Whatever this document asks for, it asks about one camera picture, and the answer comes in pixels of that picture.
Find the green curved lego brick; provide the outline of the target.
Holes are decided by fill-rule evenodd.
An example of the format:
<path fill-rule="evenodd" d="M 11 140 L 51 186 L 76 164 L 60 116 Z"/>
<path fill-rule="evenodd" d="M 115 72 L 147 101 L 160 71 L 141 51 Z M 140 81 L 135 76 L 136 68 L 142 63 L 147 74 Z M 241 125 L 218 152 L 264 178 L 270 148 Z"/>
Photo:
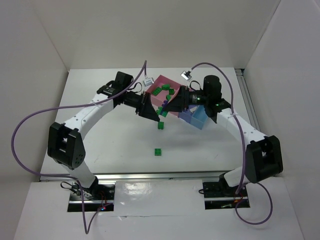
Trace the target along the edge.
<path fill-rule="evenodd" d="M 166 96 L 166 100 L 167 100 L 167 101 L 170 101 L 170 100 L 171 100 L 171 98 L 172 98 L 172 96 L 171 96 L 171 95 L 169 95 L 169 94 Z"/>

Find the long green lego brick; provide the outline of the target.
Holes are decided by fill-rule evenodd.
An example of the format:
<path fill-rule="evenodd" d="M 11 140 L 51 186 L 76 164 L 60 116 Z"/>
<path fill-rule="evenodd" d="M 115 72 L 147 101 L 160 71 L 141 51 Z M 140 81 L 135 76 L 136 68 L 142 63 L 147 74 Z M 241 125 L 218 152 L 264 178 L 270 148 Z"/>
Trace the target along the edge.
<path fill-rule="evenodd" d="M 164 118 L 168 115 L 168 112 L 164 111 L 162 106 L 159 106 L 157 108 L 156 113 L 157 113 L 158 116 L 162 116 Z"/>

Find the purple lego brick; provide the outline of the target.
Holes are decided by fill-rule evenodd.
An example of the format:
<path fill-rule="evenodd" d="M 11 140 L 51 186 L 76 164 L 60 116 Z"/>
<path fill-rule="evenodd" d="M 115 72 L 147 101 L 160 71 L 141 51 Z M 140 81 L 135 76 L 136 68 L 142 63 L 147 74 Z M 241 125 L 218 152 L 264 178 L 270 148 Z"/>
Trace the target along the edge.
<path fill-rule="evenodd" d="M 168 104 L 168 100 L 164 100 L 163 103 L 161 104 L 161 107 L 160 107 L 160 111 L 163 111 L 163 109 L 167 106 Z"/>

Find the small green lego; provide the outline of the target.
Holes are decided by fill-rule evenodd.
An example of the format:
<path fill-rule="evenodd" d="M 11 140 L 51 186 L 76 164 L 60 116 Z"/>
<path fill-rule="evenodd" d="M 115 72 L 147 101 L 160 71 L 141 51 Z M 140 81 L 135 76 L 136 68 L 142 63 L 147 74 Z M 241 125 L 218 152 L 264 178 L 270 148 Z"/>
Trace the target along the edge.
<path fill-rule="evenodd" d="M 175 94 L 175 90 L 173 88 L 170 88 L 169 91 L 168 91 L 168 94 L 170 96 L 174 95 Z"/>

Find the green square lego brick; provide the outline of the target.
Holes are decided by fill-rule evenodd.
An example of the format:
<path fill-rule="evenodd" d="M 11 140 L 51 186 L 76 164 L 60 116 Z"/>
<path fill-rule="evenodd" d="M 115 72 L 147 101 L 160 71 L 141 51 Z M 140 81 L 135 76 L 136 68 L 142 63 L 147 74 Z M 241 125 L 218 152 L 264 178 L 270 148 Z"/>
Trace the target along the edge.
<path fill-rule="evenodd" d="M 159 121 L 159 122 L 157 123 L 157 128 L 158 128 L 159 130 L 163 130 L 163 129 L 164 129 L 164 125 L 165 125 L 165 123 L 164 123 L 163 121 Z"/>

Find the green lego plate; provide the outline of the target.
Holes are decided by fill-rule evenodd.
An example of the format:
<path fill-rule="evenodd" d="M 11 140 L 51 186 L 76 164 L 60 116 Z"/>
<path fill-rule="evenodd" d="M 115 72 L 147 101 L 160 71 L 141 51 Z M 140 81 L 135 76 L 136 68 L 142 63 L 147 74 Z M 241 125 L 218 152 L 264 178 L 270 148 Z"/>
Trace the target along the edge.
<path fill-rule="evenodd" d="M 161 91 L 162 91 L 162 88 L 161 88 L 161 87 L 157 87 L 157 88 L 152 92 L 152 94 L 153 94 L 154 96 L 157 96 Z"/>

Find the green lego front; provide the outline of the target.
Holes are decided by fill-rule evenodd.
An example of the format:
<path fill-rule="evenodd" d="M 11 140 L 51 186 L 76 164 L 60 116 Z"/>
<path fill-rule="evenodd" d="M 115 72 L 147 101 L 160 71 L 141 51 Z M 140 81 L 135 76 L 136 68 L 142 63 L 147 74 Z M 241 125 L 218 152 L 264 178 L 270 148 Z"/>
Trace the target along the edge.
<path fill-rule="evenodd" d="M 154 155 L 159 157 L 162 155 L 162 149 L 161 148 L 155 148 L 154 149 Z"/>

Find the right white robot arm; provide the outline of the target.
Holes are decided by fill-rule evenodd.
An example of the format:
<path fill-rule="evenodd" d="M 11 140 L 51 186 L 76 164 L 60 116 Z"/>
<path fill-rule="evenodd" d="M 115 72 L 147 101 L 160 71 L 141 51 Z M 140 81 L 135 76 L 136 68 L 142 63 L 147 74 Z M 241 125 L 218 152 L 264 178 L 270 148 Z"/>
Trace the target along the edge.
<path fill-rule="evenodd" d="M 225 128 L 241 143 L 242 165 L 219 176 L 221 190 L 236 188 L 238 193 L 248 183 L 257 184 L 283 171 L 279 139 L 255 129 L 232 109 L 222 97 L 222 84 L 217 76 L 207 75 L 200 90 L 191 91 L 187 86 L 180 86 L 175 97 L 164 106 L 164 111 L 180 113 L 190 106 L 203 106 L 215 124 Z"/>

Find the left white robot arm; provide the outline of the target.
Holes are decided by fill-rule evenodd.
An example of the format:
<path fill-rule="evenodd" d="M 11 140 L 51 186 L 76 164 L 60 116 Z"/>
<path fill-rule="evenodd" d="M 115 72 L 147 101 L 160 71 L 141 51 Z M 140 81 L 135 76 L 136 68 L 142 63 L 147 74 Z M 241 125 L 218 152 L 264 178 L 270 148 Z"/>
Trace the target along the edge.
<path fill-rule="evenodd" d="M 160 120 L 149 93 L 137 94 L 129 90 L 133 81 L 132 75 L 117 72 L 114 80 L 97 90 L 88 106 L 63 123 L 54 122 L 49 128 L 48 156 L 62 165 L 92 196 L 105 190 L 85 163 L 84 139 L 95 124 L 121 104 L 134 108 L 142 118 Z"/>

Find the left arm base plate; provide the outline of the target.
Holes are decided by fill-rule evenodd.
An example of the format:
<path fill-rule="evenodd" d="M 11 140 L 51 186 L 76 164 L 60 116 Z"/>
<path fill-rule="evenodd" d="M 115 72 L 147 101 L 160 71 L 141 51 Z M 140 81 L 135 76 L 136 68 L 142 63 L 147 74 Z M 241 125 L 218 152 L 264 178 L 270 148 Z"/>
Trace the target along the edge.
<path fill-rule="evenodd" d="M 113 212 L 114 211 L 114 199 L 116 185 L 114 182 L 110 184 L 104 184 L 104 189 L 99 190 L 97 195 L 92 196 L 85 190 L 84 193 L 84 211 L 96 212 L 98 208 L 101 208 L 101 212 Z M 70 187 L 67 212 L 79 213 L 82 211 L 82 197 L 78 184 L 74 182 Z"/>

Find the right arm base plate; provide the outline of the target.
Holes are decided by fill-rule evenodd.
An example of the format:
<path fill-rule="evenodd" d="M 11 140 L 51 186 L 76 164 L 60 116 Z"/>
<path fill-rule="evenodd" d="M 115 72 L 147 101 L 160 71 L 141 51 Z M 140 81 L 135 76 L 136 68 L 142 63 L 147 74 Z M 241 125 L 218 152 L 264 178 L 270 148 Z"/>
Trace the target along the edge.
<path fill-rule="evenodd" d="M 236 194 L 237 186 L 222 187 L 218 182 L 203 182 L 202 189 L 198 191 L 204 197 L 206 210 L 250 208 L 250 202 L 246 187 Z"/>

